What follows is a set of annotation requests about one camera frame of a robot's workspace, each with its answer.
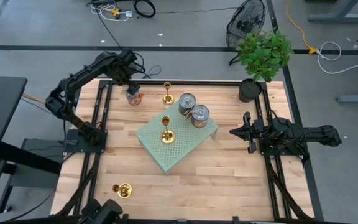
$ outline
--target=fan guard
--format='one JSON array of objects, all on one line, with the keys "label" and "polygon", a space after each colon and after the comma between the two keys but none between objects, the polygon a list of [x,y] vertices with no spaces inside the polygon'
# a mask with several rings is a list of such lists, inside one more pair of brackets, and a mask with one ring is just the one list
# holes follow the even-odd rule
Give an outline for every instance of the fan guard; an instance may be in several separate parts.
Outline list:
[{"label": "fan guard", "polygon": [[265,22],[266,8],[262,0],[246,0],[233,14],[226,27],[226,44],[237,47],[248,33],[259,34]]}]

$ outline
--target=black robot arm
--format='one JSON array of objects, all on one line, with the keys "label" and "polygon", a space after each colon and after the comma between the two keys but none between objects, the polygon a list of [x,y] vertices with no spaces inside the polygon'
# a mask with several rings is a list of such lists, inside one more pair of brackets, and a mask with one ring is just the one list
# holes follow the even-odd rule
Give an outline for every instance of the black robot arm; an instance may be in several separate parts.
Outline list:
[{"label": "black robot arm", "polygon": [[290,120],[279,117],[270,120],[268,126],[264,126],[261,120],[255,120],[253,124],[250,124],[249,112],[245,113],[243,120],[244,125],[230,130],[230,133],[244,141],[249,141],[249,153],[256,151],[253,139],[265,140],[270,150],[276,150],[276,153],[285,149],[297,156],[307,154],[302,146],[304,142],[319,142],[331,147],[336,147],[342,143],[337,129],[330,125],[303,128]]},{"label": "black robot arm", "polygon": [[101,53],[92,64],[84,65],[77,73],[61,80],[45,100],[45,107],[56,117],[76,126],[91,145],[97,145],[99,130],[95,125],[82,121],[74,114],[74,95],[82,86],[102,74],[112,78],[118,85],[129,85],[128,92],[133,95],[140,86],[131,81],[131,76],[144,69],[139,70],[134,66],[136,59],[136,55],[130,50],[122,51],[119,55],[111,52]]}]

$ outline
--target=concrete floor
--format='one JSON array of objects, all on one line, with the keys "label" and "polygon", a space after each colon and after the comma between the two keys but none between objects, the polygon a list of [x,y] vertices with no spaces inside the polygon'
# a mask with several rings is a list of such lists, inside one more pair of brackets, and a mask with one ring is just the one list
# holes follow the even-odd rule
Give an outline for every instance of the concrete floor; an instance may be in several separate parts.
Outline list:
[{"label": "concrete floor", "polygon": [[[336,4],[291,1],[291,16],[305,30],[310,45],[319,47],[325,41],[335,41],[343,49],[351,50],[355,44],[358,49],[358,24],[312,24],[307,21],[307,14],[334,12],[344,1],[339,0]],[[193,11],[237,7],[242,1],[152,2],[158,11]],[[286,2],[273,1],[279,28],[293,42],[294,49],[304,49],[301,34],[286,18]],[[0,17],[0,45],[116,46],[85,3],[86,0],[10,0]],[[131,4],[119,3],[122,8],[132,8]],[[233,12],[160,14],[153,19],[132,18],[127,22],[109,21],[106,25],[119,43],[126,46],[225,47],[225,28]],[[263,30],[271,29],[268,15]],[[158,78],[242,80],[247,76],[239,64],[227,65],[235,56],[230,52],[140,53],[145,58],[146,69],[153,65],[162,67]],[[25,92],[45,98],[60,79],[91,63],[97,54],[97,51],[0,50],[0,75],[28,78]],[[337,71],[357,63],[358,56],[344,55],[337,62],[324,61],[323,67]],[[334,125],[344,141],[335,149],[309,144],[324,218],[358,223],[358,104],[339,105],[334,100],[339,95],[358,94],[358,68],[339,75],[327,75],[318,67],[316,56],[309,55],[293,55],[289,67],[304,126]],[[275,79],[283,80],[282,73]],[[4,140],[20,146],[24,138],[61,139],[62,122],[20,102]],[[0,193],[6,179],[6,176],[1,178]],[[26,212],[52,190],[15,188],[9,200],[14,210],[0,214],[0,221]],[[46,217],[52,198],[25,218]]]}]

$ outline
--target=green perforated platform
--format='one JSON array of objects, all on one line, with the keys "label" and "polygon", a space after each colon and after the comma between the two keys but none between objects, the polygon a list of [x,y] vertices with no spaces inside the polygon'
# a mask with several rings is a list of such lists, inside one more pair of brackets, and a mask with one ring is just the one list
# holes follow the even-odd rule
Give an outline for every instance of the green perforated platform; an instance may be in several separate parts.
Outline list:
[{"label": "green perforated platform", "polygon": [[[163,116],[170,118],[168,130],[172,130],[175,133],[175,141],[172,144],[164,144],[160,138],[165,130],[165,126],[161,123]],[[217,124],[211,118],[208,118],[208,124],[205,127],[194,127],[190,119],[186,120],[179,113],[178,102],[176,102],[137,130],[136,136],[164,171],[164,174],[167,175],[168,171],[177,162],[201,144],[208,136],[214,137],[217,129]]]}]

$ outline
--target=tin can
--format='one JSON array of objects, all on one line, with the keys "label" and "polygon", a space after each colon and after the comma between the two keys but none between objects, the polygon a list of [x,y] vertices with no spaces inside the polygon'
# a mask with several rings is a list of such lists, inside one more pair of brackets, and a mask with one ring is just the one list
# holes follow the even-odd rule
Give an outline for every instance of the tin can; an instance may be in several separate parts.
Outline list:
[{"label": "tin can", "polygon": [[144,94],[141,94],[139,91],[137,91],[135,94],[130,94],[128,91],[125,91],[125,96],[128,100],[128,103],[132,106],[138,105],[140,102],[142,102],[142,97]]},{"label": "tin can", "polygon": [[196,97],[191,93],[184,93],[179,99],[179,113],[186,116],[196,105]]},{"label": "tin can", "polygon": [[191,111],[191,123],[196,128],[206,126],[209,118],[209,109],[204,105],[197,105]]}]

